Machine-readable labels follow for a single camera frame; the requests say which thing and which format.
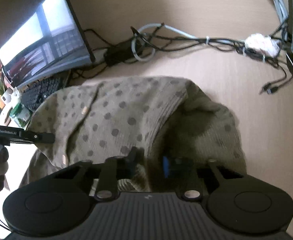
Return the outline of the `brown polka dot dress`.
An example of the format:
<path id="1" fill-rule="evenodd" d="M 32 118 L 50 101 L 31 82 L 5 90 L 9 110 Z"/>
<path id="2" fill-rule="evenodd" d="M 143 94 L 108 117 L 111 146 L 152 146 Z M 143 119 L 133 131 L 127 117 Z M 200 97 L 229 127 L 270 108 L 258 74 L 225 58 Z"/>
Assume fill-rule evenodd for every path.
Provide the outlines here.
<path id="1" fill-rule="evenodd" d="M 246 172 L 232 112 L 188 79 L 128 77 L 61 89 L 35 111 L 28 129 L 53 133 L 55 142 L 37 144 L 22 186 L 79 161 L 125 157 L 132 148 L 143 154 L 134 177 L 119 182 L 123 191 L 158 189 L 165 156 L 215 159 Z"/>

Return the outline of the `green lidded glass jar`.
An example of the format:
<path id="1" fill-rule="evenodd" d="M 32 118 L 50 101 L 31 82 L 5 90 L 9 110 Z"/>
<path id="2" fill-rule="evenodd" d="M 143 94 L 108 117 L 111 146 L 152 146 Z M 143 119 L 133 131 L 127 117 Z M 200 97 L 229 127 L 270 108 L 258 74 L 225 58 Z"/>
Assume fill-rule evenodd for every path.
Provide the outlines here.
<path id="1" fill-rule="evenodd" d="M 28 109 L 22 103 L 18 103 L 11 111 L 10 111 L 10 118 L 15 121 L 15 123 L 24 128 L 30 121 L 33 112 Z"/>

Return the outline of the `black mechanical keyboard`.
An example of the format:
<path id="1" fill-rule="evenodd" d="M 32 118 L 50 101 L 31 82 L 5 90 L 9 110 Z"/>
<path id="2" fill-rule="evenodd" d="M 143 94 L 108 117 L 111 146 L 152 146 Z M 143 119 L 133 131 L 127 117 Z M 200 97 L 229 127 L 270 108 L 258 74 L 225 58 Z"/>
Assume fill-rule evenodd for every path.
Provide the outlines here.
<path id="1" fill-rule="evenodd" d="M 65 72 L 26 85 L 21 91 L 21 103 L 31 111 L 36 111 L 50 95 L 66 87 L 69 77 L 70 73 Z"/>

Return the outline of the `black curved monitor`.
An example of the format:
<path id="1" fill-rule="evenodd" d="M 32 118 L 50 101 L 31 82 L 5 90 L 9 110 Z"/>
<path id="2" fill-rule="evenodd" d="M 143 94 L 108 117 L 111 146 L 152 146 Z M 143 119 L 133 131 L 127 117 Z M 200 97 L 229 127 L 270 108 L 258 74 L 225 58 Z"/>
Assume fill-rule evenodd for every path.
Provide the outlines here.
<path id="1" fill-rule="evenodd" d="M 70 0 L 0 0 L 0 61 L 20 88 L 95 57 Z"/>

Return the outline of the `black power adapter brick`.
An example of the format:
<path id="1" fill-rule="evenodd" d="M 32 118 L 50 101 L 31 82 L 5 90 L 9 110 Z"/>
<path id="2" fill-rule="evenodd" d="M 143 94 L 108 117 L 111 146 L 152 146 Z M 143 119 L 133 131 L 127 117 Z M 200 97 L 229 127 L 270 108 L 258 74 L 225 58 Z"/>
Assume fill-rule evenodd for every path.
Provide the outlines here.
<path id="1" fill-rule="evenodd" d="M 113 47 L 109 47 L 104 54 L 104 61 L 108 67 L 133 58 L 131 40 L 123 41 Z"/>

